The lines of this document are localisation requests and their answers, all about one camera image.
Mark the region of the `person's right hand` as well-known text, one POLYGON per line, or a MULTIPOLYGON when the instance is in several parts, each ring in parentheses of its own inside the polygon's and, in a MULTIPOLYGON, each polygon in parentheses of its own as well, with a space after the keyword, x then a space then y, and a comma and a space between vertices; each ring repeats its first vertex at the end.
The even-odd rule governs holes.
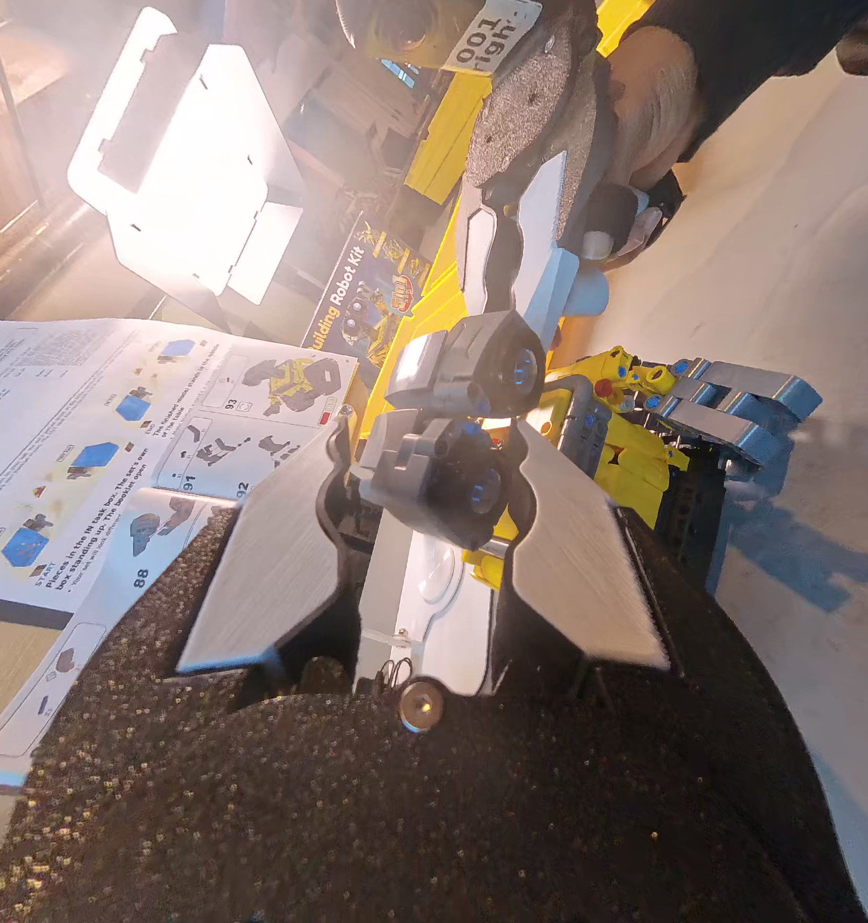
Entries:
POLYGON ((615 117, 603 185, 648 191, 673 168, 703 118, 691 47, 663 27, 644 26, 608 57, 615 117))

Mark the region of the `robot kit box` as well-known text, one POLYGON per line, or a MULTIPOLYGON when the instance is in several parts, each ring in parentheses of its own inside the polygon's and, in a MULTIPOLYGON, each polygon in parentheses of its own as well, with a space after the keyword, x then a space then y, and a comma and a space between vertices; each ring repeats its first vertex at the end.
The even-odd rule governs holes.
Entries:
POLYGON ((375 378, 405 318, 412 317, 431 260, 361 212, 340 253, 308 330, 305 349, 350 355, 375 378))

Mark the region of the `bright ceiling light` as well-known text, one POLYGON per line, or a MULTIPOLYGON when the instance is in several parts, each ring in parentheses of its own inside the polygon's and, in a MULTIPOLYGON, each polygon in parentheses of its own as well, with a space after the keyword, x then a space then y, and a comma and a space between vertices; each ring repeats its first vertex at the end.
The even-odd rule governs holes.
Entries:
POLYGON ((219 296, 262 302, 305 185, 243 48, 144 7, 67 169, 117 260, 220 329, 219 296))

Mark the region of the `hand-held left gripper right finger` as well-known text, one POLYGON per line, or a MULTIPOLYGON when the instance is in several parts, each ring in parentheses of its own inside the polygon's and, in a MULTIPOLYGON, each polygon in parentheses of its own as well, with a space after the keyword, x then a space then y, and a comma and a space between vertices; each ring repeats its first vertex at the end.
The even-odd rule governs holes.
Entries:
POLYGON ((504 558, 492 677, 548 662, 527 629, 555 629, 597 662, 672 672, 672 657, 611 497, 525 421, 511 427, 519 461, 509 511, 518 528, 504 558))

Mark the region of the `building instruction booklet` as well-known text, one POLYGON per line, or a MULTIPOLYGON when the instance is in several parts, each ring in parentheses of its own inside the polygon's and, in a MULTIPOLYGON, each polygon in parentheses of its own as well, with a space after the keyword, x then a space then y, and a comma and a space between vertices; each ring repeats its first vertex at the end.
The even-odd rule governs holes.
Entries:
POLYGON ((339 415, 355 357, 125 318, 0 322, 0 620, 61 632, 0 715, 0 786, 115 623, 339 415))

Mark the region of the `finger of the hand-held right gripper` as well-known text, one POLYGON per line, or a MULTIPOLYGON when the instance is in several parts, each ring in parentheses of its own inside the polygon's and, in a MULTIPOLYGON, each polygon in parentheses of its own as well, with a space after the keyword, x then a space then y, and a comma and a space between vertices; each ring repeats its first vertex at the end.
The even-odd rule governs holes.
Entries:
POLYGON ((461 206, 456 261, 466 315, 514 310, 512 285, 523 249, 516 218, 483 202, 461 206))
POLYGON ((536 172, 520 198, 518 225, 522 252, 518 271, 518 312, 550 350, 563 317, 596 317, 609 301, 605 275, 592 263, 580 268, 580 256, 560 246, 561 206, 566 152, 536 172))

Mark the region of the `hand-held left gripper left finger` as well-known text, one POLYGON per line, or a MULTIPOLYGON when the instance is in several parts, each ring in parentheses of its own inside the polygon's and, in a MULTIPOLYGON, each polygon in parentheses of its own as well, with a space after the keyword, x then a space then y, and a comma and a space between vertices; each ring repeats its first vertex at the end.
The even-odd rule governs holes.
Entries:
POLYGON ((360 617, 348 548, 332 519, 351 462, 346 425, 327 425, 255 486, 177 660, 178 675, 262 666, 300 678, 316 657, 355 677, 360 617))

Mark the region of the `yellow tracked toy robot body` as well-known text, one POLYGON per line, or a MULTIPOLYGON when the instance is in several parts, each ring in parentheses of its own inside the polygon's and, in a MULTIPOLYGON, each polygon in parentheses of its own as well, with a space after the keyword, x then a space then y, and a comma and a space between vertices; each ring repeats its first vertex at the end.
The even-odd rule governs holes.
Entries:
POLYGON ((773 463, 821 402, 797 375, 702 357, 645 363, 617 346, 549 371, 526 421, 704 586, 727 479, 773 463))

